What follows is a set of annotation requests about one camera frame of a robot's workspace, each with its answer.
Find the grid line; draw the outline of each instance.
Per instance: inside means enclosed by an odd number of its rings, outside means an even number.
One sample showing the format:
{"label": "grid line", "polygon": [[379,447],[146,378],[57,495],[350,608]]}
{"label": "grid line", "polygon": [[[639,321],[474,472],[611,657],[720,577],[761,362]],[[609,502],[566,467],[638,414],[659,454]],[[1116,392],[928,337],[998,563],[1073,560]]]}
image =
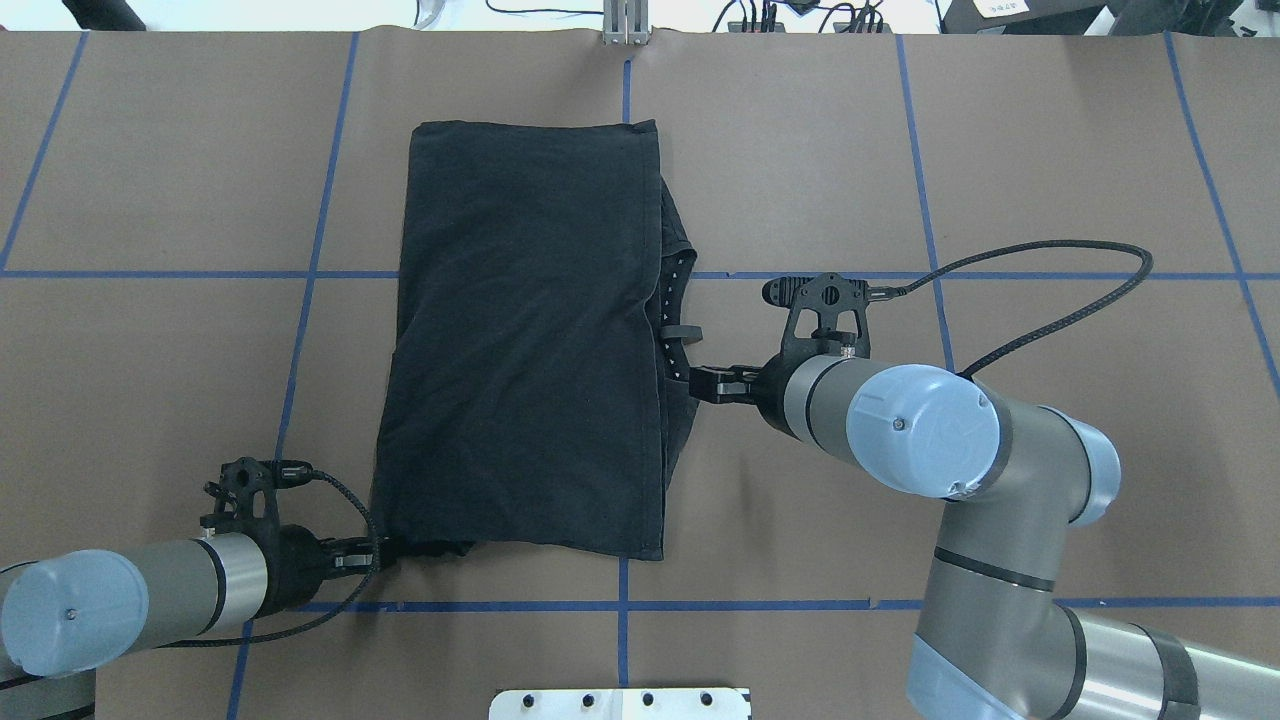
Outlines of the grid line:
{"label": "grid line", "polygon": [[[302,307],[298,311],[298,329],[293,338],[293,355],[289,359],[289,377],[284,388],[284,404],[280,409],[280,425],[275,436],[275,459],[284,455],[284,438],[289,432],[289,420],[293,415],[293,398],[298,386],[298,364],[302,359],[302,343],[307,334],[307,322],[311,318],[311,300],[315,296],[316,275],[320,268],[320,251],[324,247],[325,223],[329,219],[329,201],[333,197],[333,177],[338,172],[338,151],[342,149],[342,128],[347,119],[347,100],[351,97],[351,78],[356,69],[356,50],[360,47],[360,33],[351,33],[351,45],[347,50],[347,69],[342,81],[342,96],[338,100],[338,113],[333,127],[333,141],[329,146],[329,167],[325,170],[324,191],[320,195],[320,211],[316,217],[315,238],[311,243],[311,263],[306,273],[306,288],[302,292]],[[243,635],[248,637],[253,632],[253,621],[244,623]],[[239,698],[244,687],[244,670],[248,666],[248,655],[252,646],[244,643],[239,646],[236,656],[236,673],[232,675],[230,698],[227,702],[227,720],[236,720],[239,715]]]}
{"label": "grid line", "polygon": [[1208,190],[1208,199],[1213,204],[1213,214],[1217,217],[1217,227],[1222,231],[1222,242],[1226,243],[1226,252],[1231,256],[1231,266],[1235,269],[1235,279],[1240,284],[1240,295],[1244,296],[1244,306],[1249,311],[1249,322],[1253,323],[1253,333],[1262,347],[1262,360],[1267,365],[1271,375],[1271,389],[1280,397],[1280,373],[1276,372],[1276,361],[1271,355],[1271,342],[1267,332],[1262,327],[1262,318],[1258,316],[1258,307],[1253,301],[1253,291],[1244,274],[1244,263],[1240,260],[1240,251],[1235,246],[1235,237],[1231,236],[1231,225],[1226,222],[1226,211],[1222,209],[1222,199],[1217,195],[1217,184],[1213,182],[1213,173],[1208,168],[1204,158],[1204,147],[1201,145],[1199,132],[1196,129],[1196,119],[1192,117],[1192,105],[1187,99],[1187,87],[1183,85],[1183,72],[1178,65],[1178,51],[1174,49],[1174,36],[1165,31],[1165,51],[1169,55],[1169,69],[1174,76],[1174,87],[1178,90],[1178,104],[1183,110],[1183,120],[1187,122],[1187,135],[1190,136],[1192,149],[1196,151],[1196,161],[1199,164],[1201,174],[1204,177],[1204,187]]}
{"label": "grid line", "polygon": [[79,68],[87,42],[88,33],[82,32],[79,40],[76,41],[76,51],[72,53],[72,61],[67,68],[67,76],[63,78],[63,87],[58,91],[58,101],[54,102],[54,111],[50,113],[49,124],[45,126],[45,135],[40,138],[40,147],[36,149],[36,158],[31,163],[27,184],[22,187],[22,196],[18,199],[18,208],[13,213],[13,222],[9,223],[9,233],[5,234],[4,247],[0,247],[0,270],[4,270],[9,264],[9,254],[13,252],[13,245],[18,241],[18,228],[22,227],[22,217],[27,213],[27,202],[31,201],[31,193],[36,190],[36,178],[40,177],[40,168],[45,164],[45,152],[49,151],[49,143],[54,140],[54,128],[58,127],[63,106],[67,105],[67,96],[72,91],[72,81],[76,79],[76,70]]}

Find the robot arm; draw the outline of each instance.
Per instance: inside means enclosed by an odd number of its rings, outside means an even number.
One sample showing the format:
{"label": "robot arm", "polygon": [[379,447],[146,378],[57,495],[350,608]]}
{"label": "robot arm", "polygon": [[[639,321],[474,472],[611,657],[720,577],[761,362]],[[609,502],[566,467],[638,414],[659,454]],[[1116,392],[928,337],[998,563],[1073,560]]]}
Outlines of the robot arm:
{"label": "robot arm", "polygon": [[[868,359],[876,288],[827,274],[765,284],[791,310],[763,368],[696,368],[694,393],[755,405],[774,428],[886,486],[946,500],[908,694],[929,720],[1245,720],[1280,707],[1280,670],[1052,602],[1066,529],[1120,487],[1115,447],[1066,415],[925,365]],[[819,315],[795,338],[800,310]],[[837,316],[859,332],[841,333]]]}
{"label": "robot arm", "polygon": [[280,524],[276,491],[316,478],[332,480],[306,462],[242,457],[205,487],[215,506],[196,539],[83,550],[0,574],[0,720],[88,717],[93,671],[122,655],[239,644],[191,638],[303,605],[328,579],[367,582],[393,561],[372,528],[369,537],[321,541]]}

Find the blue tape line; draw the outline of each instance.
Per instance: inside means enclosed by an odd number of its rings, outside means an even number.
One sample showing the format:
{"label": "blue tape line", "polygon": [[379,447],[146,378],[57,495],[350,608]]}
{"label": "blue tape line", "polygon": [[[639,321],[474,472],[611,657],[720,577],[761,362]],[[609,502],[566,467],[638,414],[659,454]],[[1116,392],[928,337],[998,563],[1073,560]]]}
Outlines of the blue tape line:
{"label": "blue tape line", "polygon": [[[247,638],[252,634],[253,621],[250,620],[241,628],[241,638]],[[239,646],[239,652],[236,653],[236,674],[232,675],[232,694],[227,701],[227,720],[236,720],[236,716],[239,715],[239,693],[244,687],[244,669],[248,666],[250,647],[248,643],[244,643]]]}
{"label": "blue tape line", "polygon": [[[1280,596],[1193,597],[1069,597],[1053,602],[1066,607],[1280,607]],[[310,602],[294,612],[328,612],[337,602]],[[484,612],[617,612],[612,600],[529,600],[476,602],[356,602],[346,612],[365,614],[484,614]],[[628,612],[904,612],[919,611],[923,600],[631,600]]]}
{"label": "blue tape line", "polygon": [[1165,51],[1169,54],[1169,69],[1174,73],[1174,87],[1178,88],[1178,102],[1183,108],[1183,119],[1187,122],[1187,132],[1192,137],[1192,149],[1196,150],[1196,161],[1199,163],[1201,174],[1204,176],[1204,186],[1208,188],[1208,199],[1213,204],[1213,214],[1217,215],[1217,225],[1222,231],[1222,240],[1226,242],[1226,252],[1231,256],[1231,266],[1235,268],[1235,277],[1240,283],[1240,293],[1244,296],[1244,305],[1249,310],[1249,320],[1253,323],[1253,333],[1262,347],[1262,359],[1267,364],[1267,373],[1271,374],[1271,389],[1280,397],[1280,372],[1276,370],[1275,357],[1271,355],[1271,342],[1267,332],[1262,327],[1258,316],[1258,307],[1253,302],[1253,291],[1244,275],[1244,264],[1240,261],[1240,252],[1231,236],[1231,225],[1226,222],[1226,211],[1222,210],[1222,200],[1217,195],[1217,184],[1213,183],[1213,173],[1208,169],[1208,160],[1204,159],[1204,149],[1201,146],[1199,132],[1196,131],[1196,120],[1192,118],[1192,106],[1187,100],[1187,88],[1183,86],[1183,72],[1178,67],[1178,53],[1174,50],[1174,36],[1165,31]]}
{"label": "blue tape line", "polygon": [[316,270],[316,278],[394,281],[399,278],[399,270]]}
{"label": "blue tape line", "polygon": [[636,600],[634,612],[829,612],[872,610],[869,600]]}
{"label": "blue tape line", "polygon": [[32,279],[303,279],[306,270],[3,270]]}
{"label": "blue tape line", "polygon": [[631,58],[622,63],[622,122],[631,122]]}
{"label": "blue tape line", "polygon": [[[294,612],[329,612],[337,602],[308,602]],[[613,600],[518,600],[518,601],[438,601],[438,602],[353,602],[344,612],[372,614],[475,614],[475,612],[617,612]]]}
{"label": "blue tape line", "polygon": [[[316,272],[320,266],[320,250],[324,246],[324,228],[329,217],[329,200],[333,197],[333,177],[338,170],[338,151],[342,147],[342,128],[347,119],[347,100],[351,97],[351,77],[356,69],[356,49],[360,46],[360,33],[351,33],[351,47],[347,50],[347,72],[342,79],[342,97],[338,100],[338,118],[333,127],[333,142],[329,147],[329,168],[325,172],[324,192],[320,196],[320,214],[316,218],[315,241],[311,245],[311,261],[307,265],[307,286],[302,292],[302,310],[298,313],[298,331],[293,338],[293,356],[289,360],[289,379],[284,389],[284,407],[280,410],[280,428],[275,436],[275,459],[284,454],[284,437],[289,430],[289,418],[293,414],[293,397],[298,384],[298,361],[302,357],[302,341],[307,334],[307,320],[311,315],[311,299],[315,295]],[[236,680],[232,683],[230,698],[227,702],[227,720],[236,720],[239,712],[239,696],[248,665],[248,644],[241,646],[236,656]]]}
{"label": "blue tape line", "polygon": [[9,264],[9,254],[13,252],[13,243],[18,240],[18,228],[22,225],[22,217],[27,213],[27,202],[36,190],[36,178],[40,177],[40,168],[45,164],[45,154],[49,151],[49,142],[54,138],[54,128],[58,127],[58,118],[67,105],[67,96],[72,91],[72,79],[76,78],[76,69],[84,55],[84,44],[88,42],[88,33],[82,32],[76,42],[76,51],[72,54],[72,64],[67,68],[67,77],[63,78],[63,88],[58,92],[58,101],[54,102],[54,111],[49,115],[49,124],[45,126],[45,136],[40,138],[40,147],[36,150],[36,159],[31,163],[31,173],[27,174],[27,184],[22,188],[22,197],[18,199],[18,209],[9,223],[9,234],[4,238],[4,247],[0,249],[0,270]]}
{"label": "blue tape line", "polygon": [[630,671],[630,624],[631,624],[631,562],[618,559],[618,687],[631,684]]}
{"label": "blue tape line", "polygon": [[[901,35],[893,36],[897,45],[897,72],[902,78],[902,104],[906,109],[906,132],[911,138],[911,163],[915,165],[915,190],[920,196],[920,222],[924,224],[924,247],[929,254],[929,270],[938,269],[938,249],[933,242],[933,215],[929,213],[929,195],[924,187],[924,161],[920,159],[920,135],[915,127],[915,105],[911,102],[911,76],[906,69],[906,45]],[[947,327],[942,283],[933,281],[933,305],[938,313],[938,331],[942,333],[942,357],[947,370],[955,372],[951,355],[951,328]]]}

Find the blue tape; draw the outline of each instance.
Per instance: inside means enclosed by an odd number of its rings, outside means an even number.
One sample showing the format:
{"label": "blue tape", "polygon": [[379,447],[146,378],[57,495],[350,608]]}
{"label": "blue tape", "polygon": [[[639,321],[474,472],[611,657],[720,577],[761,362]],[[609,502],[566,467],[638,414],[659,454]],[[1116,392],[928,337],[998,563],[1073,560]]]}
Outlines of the blue tape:
{"label": "blue tape", "polygon": [[[329,168],[325,172],[324,192],[320,196],[320,214],[316,218],[315,241],[311,245],[311,261],[307,265],[307,286],[302,292],[298,331],[293,338],[293,356],[289,360],[289,379],[284,389],[284,407],[280,410],[280,428],[275,436],[276,460],[284,454],[284,437],[289,430],[289,418],[293,414],[293,397],[298,384],[298,361],[302,357],[302,341],[306,337],[307,320],[311,315],[311,299],[315,295],[316,272],[320,266],[320,250],[324,246],[324,228],[329,217],[329,200],[333,196],[333,177],[338,170],[338,151],[342,147],[342,128],[347,119],[347,101],[351,97],[351,78],[356,69],[356,49],[358,46],[360,33],[353,32],[351,33],[351,47],[347,50],[347,70],[342,81],[342,97],[338,100],[338,118],[333,127],[333,143],[329,147]],[[246,624],[244,632],[252,632],[252,623]],[[248,644],[242,644],[236,657],[236,675],[232,682],[230,698],[227,701],[227,720],[236,720],[239,714],[239,696],[243,687],[244,669],[248,666],[250,647]]]}
{"label": "blue tape", "polygon": [[1226,242],[1226,252],[1231,256],[1231,266],[1235,268],[1235,277],[1240,283],[1240,295],[1244,296],[1244,305],[1249,311],[1249,322],[1253,323],[1253,333],[1262,347],[1262,359],[1271,374],[1271,389],[1280,398],[1280,372],[1276,370],[1275,357],[1271,355],[1271,342],[1267,332],[1262,327],[1258,316],[1258,307],[1253,302],[1253,291],[1244,274],[1244,264],[1240,261],[1239,249],[1231,236],[1231,225],[1226,222],[1226,211],[1222,210],[1222,200],[1217,195],[1217,184],[1213,182],[1213,173],[1208,169],[1208,160],[1204,159],[1204,149],[1201,146],[1199,132],[1196,129],[1196,119],[1192,118],[1192,106],[1187,99],[1187,88],[1183,86],[1183,72],[1178,67],[1178,53],[1174,50],[1174,36],[1165,31],[1165,51],[1169,54],[1169,69],[1174,74],[1174,87],[1178,90],[1178,102],[1183,108],[1183,119],[1187,122],[1187,133],[1192,137],[1192,149],[1196,151],[1196,161],[1199,163],[1201,174],[1204,176],[1204,186],[1208,188],[1208,199],[1213,204],[1213,214],[1217,215],[1217,225],[1222,231],[1222,241]]}
{"label": "blue tape", "polygon": [[622,122],[631,122],[631,60],[622,61]]}
{"label": "blue tape", "polygon": [[[329,612],[337,602],[308,602],[296,612]],[[371,614],[481,614],[481,612],[617,612],[613,600],[518,600],[518,601],[380,601],[353,602],[343,612]]]}
{"label": "blue tape", "polygon": [[0,270],[9,264],[9,254],[13,252],[13,243],[18,240],[18,228],[22,227],[22,217],[27,213],[27,202],[36,190],[36,178],[40,177],[40,168],[45,164],[45,154],[49,152],[49,142],[54,138],[54,128],[58,127],[58,118],[67,105],[67,96],[72,91],[72,81],[76,79],[76,70],[79,60],[84,55],[84,44],[88,42],[88,33],[82,32],[76,42],[76,51],[72,54],[72,64],[67,68],[67,77],[63,78],[63,88],[58,91],[58,101],[54,102],[54,111],[49,115],[49,124],[45,126],[45,136],[40,138],[40,147],[36,150],[36,159],[31,163],[31,173],[27,174],[27,184],[22,187],[22,196],[18,199],[18,209],[14,210],[13,222],[9,223],[9,233],[4,238],[4,247],[0,249]]}
{"label": "blue tape", "polygon": [[[244,623],[241,628],[241,638],[247,638],[253,634],[253,621],[250,620]],[[252,647],[248,643],[239,646],[239,652],[236,653],[236,674],[232,675],[232,694],[227,701],[227,720],[236,720],[239,715],[239,694],[241,689],[244,687],[244,669],[248,667],[248,648]]]}
{"label": "blue tape", "polygon": [[303,279],[306,270],[3,270],[14,279]]}
{"label": "blue tape", "polygon": [[[911,138],[911,163],[915,165],[915,190],[920,196],[920,222],[924,224],[924,247],[929,254],[929,270],[938,269],[938,249],[933,242],[933,215],[929,213],[929,195],[924,187],[924,161],[920,159],[920,135],[915,127],[915,105],[911,102],[911,76],[906,69],[906,45],[901,35],[893,36],[897,45],[897,70],[902,78],[902,104],[906,110],[906,132]],[[947,370],[955,372],[951,354],[951,328],[947,327],[946,302],[942,283],[933,281],[933,305],[938,313],[938,332],[942,333],[942,357]]]}
{"label": "blue tape", "polygon": [[618,687],[631,684],[630,670],[630,624],[631,624],[631,562],[618,559]]}
{"label": "blue tape", "polygon": [[284,407],[280,410],[280,429],[275,436],[275,459],[284,452],[284,436],[289,430],[289,418],[293,413],[293,397],[298,384],[298,361],[302,359],[302,340],[307,333],[311,318],[311,300],[315,296],[316,275],[320,268],[320,251],[324,247],[324,229],[329,219],[329,200],[333,197],[333,177],[338,170],[338,151],[342,147],[342,128],[347,119],[347,100],[351,97],[351,77],[356,69],[356,49],[360,46],[360,33],[351,33],[351,49],[347,51],[347,73],[342,82],[342,99],[338,101],[338,119],[333,127],[333,142],[329,147],[329,169],[325,172],[324,192],[320,196],[320,214],[316,218],[315,241],[311,245],[311,261],[307,265],[307,286],[302,291],[302,311],[298,314],[298,331],[293,338],[293,356],[289,360],[289,380],[284,388]]}

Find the black bracket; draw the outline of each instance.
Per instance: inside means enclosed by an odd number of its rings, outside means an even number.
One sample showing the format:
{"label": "black bracket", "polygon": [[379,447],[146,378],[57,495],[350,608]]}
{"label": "black bracket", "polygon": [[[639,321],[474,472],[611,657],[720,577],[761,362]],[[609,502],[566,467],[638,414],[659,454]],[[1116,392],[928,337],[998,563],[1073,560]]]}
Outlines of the black bracket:
{"label": "black bracket", "polygon": [[[805,360],[818,355],[845,355],[849,357],[870,357],[872,341],[867,333],[867,306],[878,297],[867,281],[844,278],[836,273],[824,273],[814,278],[782,277],[774,278],[760,290],[764,301],[774,307],[786,307],[787,327],[782,334],[782,350],[764,368],[754,365],[733,365],[730,368],[700,366],[691,368],[689,375],[689,395],[723,405],[740,402],[758,405],[760,413],[769,419],[773,405],[777,405],[777,388],[768,382],[769,377],[787,377],[791,370]],[[796,337],[800,316],[806,311],[818,315],[818,328],[810,337]],[[854,331],[841,331],[840,316],[854,315]]]}
{"label": "black bracket", "polygon": [[[248,536],[266,561],[268,587],[256,618],[296,607],[311,600],[324,580],[364,574],[372,562],[369,538],[316,539],[302,525],[282,525],[276,491],[303,486],[320,477],[310,462],[241,457],[223,465],[216,483],[206,483],[214,511],[200,527]],[[394,562],[383,556],[381,566]]]}
{"label": "black bracket", "polygon": [[[782,334],[782,359],[803,361],[817,355],[852,355],[870,357],[872,341],[867,333],[867,305],[870,302],[867,281],[851,281],[836,273],[815,278],[783,277],[764,283],[760,295],[774,307],[790,309],[787,329]],[[818,329],[808,338],[796,337],[800,315],[812,310],[818,315]],[[840,316],[852,313],[855,329],[838,331]]]}

